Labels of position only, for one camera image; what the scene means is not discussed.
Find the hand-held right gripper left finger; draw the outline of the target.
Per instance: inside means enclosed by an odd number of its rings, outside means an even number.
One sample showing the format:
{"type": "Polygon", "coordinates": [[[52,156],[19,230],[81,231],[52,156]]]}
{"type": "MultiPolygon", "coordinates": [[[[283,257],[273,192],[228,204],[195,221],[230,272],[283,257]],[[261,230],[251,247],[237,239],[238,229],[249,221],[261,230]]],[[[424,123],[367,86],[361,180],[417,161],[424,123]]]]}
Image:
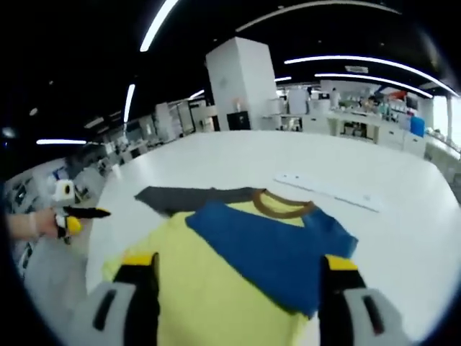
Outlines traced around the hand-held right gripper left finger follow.
{"type": "Polygon", "coordinates": [[[127,258],[113,281],[76,307],[69,345],[156,345],[160,315],[157,253],[127,258]]]}

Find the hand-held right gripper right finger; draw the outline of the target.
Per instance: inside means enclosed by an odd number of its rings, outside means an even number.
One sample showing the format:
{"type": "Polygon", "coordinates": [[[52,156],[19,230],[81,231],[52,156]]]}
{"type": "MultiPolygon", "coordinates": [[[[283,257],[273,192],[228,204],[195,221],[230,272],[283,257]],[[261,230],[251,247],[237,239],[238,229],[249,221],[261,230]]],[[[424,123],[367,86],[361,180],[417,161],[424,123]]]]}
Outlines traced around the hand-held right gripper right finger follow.
{"type": "Polygon", "coordinates": [[[326,255],[321,263],[318,310],[321,345],[410,345],[397,308],[368,288],[347,258],[326,255]]]}

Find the person's left hand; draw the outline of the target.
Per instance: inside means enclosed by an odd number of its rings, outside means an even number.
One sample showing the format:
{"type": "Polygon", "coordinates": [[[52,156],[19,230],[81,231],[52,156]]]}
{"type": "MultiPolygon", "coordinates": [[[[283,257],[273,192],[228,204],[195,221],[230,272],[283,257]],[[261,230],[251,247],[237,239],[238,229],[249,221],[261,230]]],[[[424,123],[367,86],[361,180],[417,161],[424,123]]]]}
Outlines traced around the person's left hand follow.
{"type": "Polygon", "coordinates": [[[34,236],[58,237],[55,211],[51,208],[37,210],[30,214],[30,229],[34,236]]]}

